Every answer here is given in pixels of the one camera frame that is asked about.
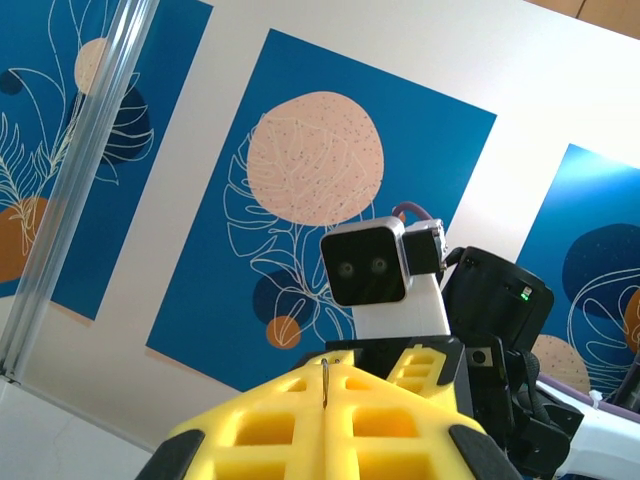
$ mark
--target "dark blue circle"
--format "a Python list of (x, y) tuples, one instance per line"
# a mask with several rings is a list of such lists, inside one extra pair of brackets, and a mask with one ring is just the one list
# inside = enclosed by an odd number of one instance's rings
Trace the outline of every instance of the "dark blue circle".
[[(120, 103), (120, 109), (114, 122), (115, 127), (109, 135), (102, 163), (106, 163), (108, 160), (115, 165), (133, 160), (148, 145), (143, 144), (147, 137), (140, 137), (140, 135), (151, 131), (149, 110), (143, 110), (147, 105), (142, 94), (135, 87), (129, 88)], [(85, 96), (82, 93), (78, 93), (78, 95), (81, 95), (80, 106), (82, 108)], [(71, 121), (74, 103), (75, 100), (67, 115), (67, 123)], [(114, 155), (122, 157), (124, 160), (116, 158)]]
[(311, 318), (315, 301), (303, 293), (286, 291), (287, 288), (300, 290), (300, 285), (286, 270), (269, 273), (256, 283), (253, 290), (253, 311), (265, 325), (275, 317), (289, 315), (298, 301), (304, 302), (295, 318), (298, 325), (304, 325)]
[[(569, 302), (573, 302), (580, 290), (591, 280), (602, 275), (621, 270), (640, 267), (640, 227), (618, 223), (597, 228), (579, 237), (567, 252), (562, 268), (562, 286)], [(611, 279), (624, 277), (624, 274), (611, 276)], [(609, 277), (596, 283), (602, 284)], [(599, 285), (589, 292), (589, 297), (601, 303), (609, 312), (618, 311), (618, 300), (625, 287), (637, 284), (637, 278), (615, 281)], [(635, 292), (630, 289), (621, 304), (624, 307)], [(583, 302), (576, 304), (582, 307)], [(587, 304), (586, 313), (601, 318), (609, 318), (595, 303)]]
[(19, 72), (5, 70), (0, 73), (0, 92), (6, 95), (17, 95), (23, 88)]

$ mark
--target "white leaf line drawing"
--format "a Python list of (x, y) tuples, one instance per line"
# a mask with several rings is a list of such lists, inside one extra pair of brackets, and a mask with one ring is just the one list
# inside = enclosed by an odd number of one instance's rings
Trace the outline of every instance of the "white leaf line drawing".
[[(624, 307), (622, 305), (622, 299), (627, 295), (630, 290), (640, 289), (640, 284), (627, 285), (622, 289), (618, 295), (617, 311), (610, 312), (601, 302), (590, 296), (590, 292), (598, 287), (605, 285), (620, 283), (620, 282), (632, 282), (635, 279), (640, 278), (640, 268), (629, 268), (625, 270), (617, 270), (603, 275), (599, 275), (589, 282), (587, 282), (580, 291), (576, 294), (575, 298), (571, 302), (569, 308), (569, 315), (567, 319), (567, 339), (569, 344), (580, 353), (584, 360), (585, 365), (589, 370), (589, 377), (591, 379), (592, 388), (601, 391), (605, 396), (611, 396), (615, 393), (621, 383), (621, 376), (623, 376), (628, 370), (631, 363), (617, 364), (602, 358), (597, 349), (607, 348), (611, 350), (628, 350), (628, 345), (625, 341), (625, 336), (632, 333), (632, 337), (636, 338), (640, 332), (630, 332), (629, 325), (627, 325), (624, 318)], [(614, 338), (604, 333), (597, 325), (597, 321), (594, 321), (589, 317), (587, 312), (590, 304), (595, 305), (606, 318), (609, 319), (620, 332), (618, 338)], [(596, 340), (589, 340), (581, 343), (576, 338), (574, 328), (578, 322), (583, 319), (575, 319), (576, 307), (579, 311), (582, 311), (582, 316), (587, 326), (597, 335)]]
[[(296, 131), (300, 128), (315, 128), (305, 125), (298, 119), (290, 119), (296, 125)], [(227, 219), (227, 236), (234, 254), (241, 258), (249, 259), (250, 268), (268, 278), (277, 288), (278, 295), (275, 299), (273, 318), (282, 315), (280, 311), (281, 299), (287, 293), (295, 294), (298, 300), (288, 312), (290, 319), (295, 319), (307, 302), (313, 305), (310, 319), (292, 337), (284, 338), (284, 333), (289, 327), (290, 321), (286, 320), (280, 330), (275, 333), (276, 340), (281, 345), (295, 340), (307, 330), (313, 330), (316, 337), (322, 342), (327, 339), (318, 328), (318, 322), (325, 320), (333, 326), (335, 336), (339, 339), (351, 339), (355, 337), (353, 316), (349, 309), (339, 306), (331, 295), (329, 283), (322, 259), (319, 254), (319, 238), (326, 232), (335, 228), (335, 225), (305, 226), (283, 220), (263, 208), (256, 200), (248, 180), (248, 152), (252, 144), (257, 125), (245, 136), (236, 152), (232, 155), (227, 172), (227, 184), (223, 192), (223, 208)], [(328, 143), (342, 141), (337, 135), (323, 132)], [(318, 161), (323, 161), (324, 155), (318, 156)], [(366, 192), (356, 185), (351, 199), (355, 199)], [(358, 215), (358, 220), (375, 217), (373, 203), (369, 204)], [(256, 242), (253, 246), (243, 247), (242, 242), (250, 238)], [(273, 273), (281, 270), (287, 273), (290, 282), (279, 284), (273, 278)]]
[[(11, 219), (19, 219), (22, 230), (22, 252), (27, 255), (31, 245), (35, 240), (36, 228), (36, 208), (38, 197), (40, 197), (50, 182), (55, 179), (60, 165), (64, 160), (69, 144), (76, 130), (80, 108), (82, 106), (83, 94), (77, 90), (71, 92), (67, 86), (67, 78), (69, 74), (65, 74), (60, 60), (57, 42), (54, 40), (54, 13), (57, 8), (68, 7), (69, 16), (73, 24), (73, 34), (76, 37), (77, 53), (83, 46), (83, 34), (85, 21), (92, 5), (96, 5), (94, 0), (88, 0), (84, 5), (81, 15), (78, 15), (72, 0), (67, 2), (59, 2), (53, 0), (49, 9), (47, 20), (47, 34), (49, 46), (53, 61), (55, 63), (55, 73), (49, 75), (46, 72), (28, 68), (28, 67), (12, 67), (7, 70), (14, 80), (18, 82), (28, 95), (30, 103), (36, 115), (36, 125), (39, 130), (40, 140), (37, 146), (28, 154), (25, 154), (25, 145), (20, 142), (20, 126), (13, 127), (13, 133), (10, 132), (10, 125), (6, 112), (2, 112), (0, 123), (0, 206), (15, 210), (15, 214)], [(104, 9), (102, 12), (102, 27), (100, 37), (104, 37), (108, 28), (109, 16), (109, 0), (103, 1)], [(132, 91), (139, 79), (139, 74), (134, 73), (125, 97)], [(36, 88), (32, 83), (36, 80), (44, 80), (46, 84), (53, 87), (56, 95), (59, 97), (59, 110), (55, 115), (54, 124), (45, 121), (45, 109), (53, 108), (55, 99), (49, 95), (38, 95)], [(98, 180), (119, 184), (118, 175), (114, 168), (114, 161), (140, 161), (144, 159), (150, 152), (154, 140), (154, 131), (143, 132), (141, 134), (129, 134), (125, 127), (140, 120), (147, 112), (148, 106), (126, 107), (133, 111), (133, 120), (118, 123), (116, 122), (111, 131), (111, 138), (122, 138), (127, 144), (113, 143), (107, 144), (107, 148), (102, 155), (102, 163), (107, 166), (109, 176), (96, 175)], [(113, 148), (141, 148), (143, 153), (134, 159), (125, 158), (121, 155), (112, 153)]]

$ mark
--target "pink circle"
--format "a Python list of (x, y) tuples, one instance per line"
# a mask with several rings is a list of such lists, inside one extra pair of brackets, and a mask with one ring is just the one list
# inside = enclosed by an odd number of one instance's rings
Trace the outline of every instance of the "pink circle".
[(249, 186), (260, 205), (290, 222), (335, 225), (375, 198), (384, 172), (373, 121), (350, 98), (313, 92), (265, 114), (249, 148)]

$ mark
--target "white wall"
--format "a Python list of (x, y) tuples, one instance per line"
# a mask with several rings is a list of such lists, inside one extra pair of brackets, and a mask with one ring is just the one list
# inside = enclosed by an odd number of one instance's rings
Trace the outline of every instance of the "white wall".
[(50, 309), (27, 372), (143, 441), (234, 394), (144, 344), (270, 27), (498, 114), (453, 246), (515, 260), (569, 143), (640, 159), (636, 40), (520, 0), (214, 4), (97, 321)]
[(5, 480), (133, 479), (150, 453), (0, 380)]

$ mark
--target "blue poster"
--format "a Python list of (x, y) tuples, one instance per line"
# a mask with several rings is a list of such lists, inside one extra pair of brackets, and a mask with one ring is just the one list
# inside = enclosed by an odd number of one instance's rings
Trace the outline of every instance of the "blue poster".
[[(117, 1), (38, 4), (0, 7), (11, 19), (0, 29), (2, 296), (17, 287)], [(197, 0), (158, 7), (52, 297), (86, 318), (95, 319), (211, 10)]]
[(570, 347), (554, 352), (550, 373), (571, 384), (582, 360), (607, 396), (640, 340), (638, 205), (638, 168), (571, 145), (518, 258), (555, 295), (542, 333)]
[(448, 224), (494, 120), (270, 31), (147, 346), (247, 390), (353, 338), (320, 238), (404, 200)]

